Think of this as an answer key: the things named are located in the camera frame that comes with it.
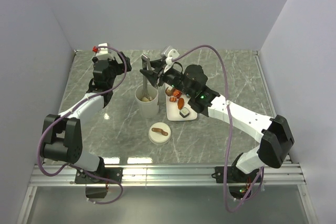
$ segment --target white plate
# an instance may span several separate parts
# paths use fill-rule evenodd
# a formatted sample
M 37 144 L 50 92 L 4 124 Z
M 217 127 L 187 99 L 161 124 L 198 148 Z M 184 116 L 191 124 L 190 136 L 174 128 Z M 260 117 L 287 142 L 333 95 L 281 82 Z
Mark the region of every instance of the white plate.
M 165 84 L 165 88 L 172 89 L 172 87 L 168 84 Z M 167 119 L 169 121 L 190 121 L 195 120 L 197 118 L 197 113 L 189 106 L 188 101 L 190 98 L 188 98 L 186 95 L 181 95 L 180 98 L 184 99 L 184 106 L 190 111 L 190 115 L 186 118 L 183 118 L 180 115 L 180 110 L 177 107 L 177 101 L 176 102 L 170 102 L 169 96 L 166 95 L 166 108 L 167 108 Z

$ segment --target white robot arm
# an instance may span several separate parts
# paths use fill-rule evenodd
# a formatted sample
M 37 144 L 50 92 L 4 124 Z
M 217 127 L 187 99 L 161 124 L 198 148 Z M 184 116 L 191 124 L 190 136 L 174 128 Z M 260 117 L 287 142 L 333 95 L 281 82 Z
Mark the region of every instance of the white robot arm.
M 131 71 L 130 59 L 122 52 L 119 53 L 125 59 L 127 71 Z M 107 59 L 98 60 L 97 56 Z M 104 161 L 101 157 L 82 149 L 81 126 L 110 102 L 113 92 L 108 90 L 112 89 L 116 76 L 124 74 L 124 63 L 118 63 L 116 59 L 106 56 L 110 56 L 110 51 L 103 49 L 93 57 L 93 78 L 84 97 L 67 111 L 59 115 L 50 114 L 45 118 L 43 132 L 55 120 L 71 112 L 47 133 L 40 148 L 41 157 L 63 161 L 102 177 L 104 177 Z
M 162 59 L 150 61 L 154 70 L 140 70 L 153 86 L 164 83 L 190 97 L 188 104 L 197 113 L 229 123 L 229 105 L 233 126 L 253 137 L 259 145 L 241 153 L 230 167 L 228 180 L 242 182 L 255 177 L 258 170 L 268 165 L 280 168 L 294 139 L 287 120 L 280 115 L 271 118 L 243 108 L 206 86 L 207 76 L 199 65 L 189 65 L 184 72 L 173 68 L 179 53 L 171 46 L 162 53 Z

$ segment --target marble table surface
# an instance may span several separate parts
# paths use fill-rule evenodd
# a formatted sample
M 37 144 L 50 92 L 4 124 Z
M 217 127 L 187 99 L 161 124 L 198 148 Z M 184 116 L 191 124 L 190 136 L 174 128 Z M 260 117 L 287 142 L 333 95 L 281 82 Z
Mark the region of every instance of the marble table surface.
M 111 102 L 82 126 L 83 148 L 104 157 L 108 164 L 174 164 L 217 163 L 224 161 L 228 138 L 228 124 L 198 115 L 197 120 L 171 122 L 166 117 L 164 88 L 159 89 L 160 111 L 152 119 L 141 117 L 134 98 L 136 88 L 142 84 L 140 55 L 159 59 L 161 50 L 124 50 L 130 57 L 132 71 L 119 86 Z M 256 62 L 250 50 L 219 50 L 227 69 L 229 99 L 257 113 L 270 115 L 271 108 Z M 78 51 L 74 58 L 60 112 L 79 101 L 88 89 L 92 78 L 93 52 Z M 224 94 L 224 78 L 216 55 L 208 50 L 197 50 L 180 61 L 184 67 L 199 64 L 208 76 L 207 85 Z M 148 138 L 152 124 L 164 122 L 173 132 L 170 141 L 155 145 Z M 229 161 L 238 154 L 255 147 L 257 142 L 246 133 L 234 129 Z

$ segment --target white wall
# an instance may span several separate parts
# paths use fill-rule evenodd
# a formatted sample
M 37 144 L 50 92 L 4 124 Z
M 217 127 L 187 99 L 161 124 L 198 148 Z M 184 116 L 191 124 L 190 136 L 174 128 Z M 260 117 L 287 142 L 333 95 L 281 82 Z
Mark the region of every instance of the white wall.
M 71 46 L 260 49 L 286 0 L 48 0 Z
M 335 223 L 336 0 L 287 0 L 261 49 L 320 223 Z
M 45 0 L 0 0 L 0 218 L 15 223 L 73 51 Z

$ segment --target white cup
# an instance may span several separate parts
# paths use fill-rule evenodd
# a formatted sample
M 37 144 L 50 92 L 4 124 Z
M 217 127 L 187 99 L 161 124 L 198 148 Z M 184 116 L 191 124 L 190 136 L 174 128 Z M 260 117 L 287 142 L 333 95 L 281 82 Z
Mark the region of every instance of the white cup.
M 153 98 L 150 102 L 142 102 L 143 85 L 139 86 L 135 91 L 135 99 L 139 105 L 139 111 L 144 118 L 152 118 L 159 112 L 159 92 L 153 86 L 148 85 L 148 94 Z

